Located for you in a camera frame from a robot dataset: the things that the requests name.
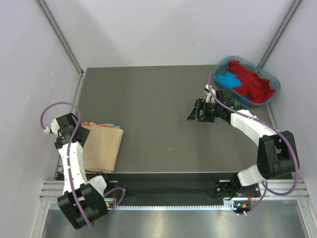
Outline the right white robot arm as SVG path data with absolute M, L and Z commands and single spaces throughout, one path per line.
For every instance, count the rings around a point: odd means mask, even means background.
M 241 131 L 258 147 L 256 164 L 233 175 L 231 190 L 237 196 L 249 191 L 249 186 L 296 172 L 299 160 L 294 136 L 289 131 L 280 132 L 259 120 L 243 105 L 235 104 L 229 89 L 205 88 L 205 99 L 198 98 L 188 120 L 214 122 L 226 121 Z

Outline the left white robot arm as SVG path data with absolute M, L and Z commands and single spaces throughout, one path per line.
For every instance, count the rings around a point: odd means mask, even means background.
M 104 197 L 112 192 L 112 184 L 102 174 L 87 179 L 83 163 L 84 144 L 90 131 L 78 118 L 68 113 L 52 122 L 64 172 L 64 188 L 57 204 L 75 229 L 94 227 L 94 221 L 108 213 Z

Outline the beige t shirt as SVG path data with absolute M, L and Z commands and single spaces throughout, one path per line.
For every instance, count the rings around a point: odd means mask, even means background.
M 90 131 L 83 146 L 84 169 L 94 172 L 114 172 L 123 130 L 93 122 L 84 123 L 82 127 Z

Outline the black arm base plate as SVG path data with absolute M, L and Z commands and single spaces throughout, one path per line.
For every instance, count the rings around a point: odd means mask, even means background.
M 107 179 L 126 195 L 197 194 L 210 198 L 259 198 L 259 185 L 237 186 L 232 172 L 111 173 Z

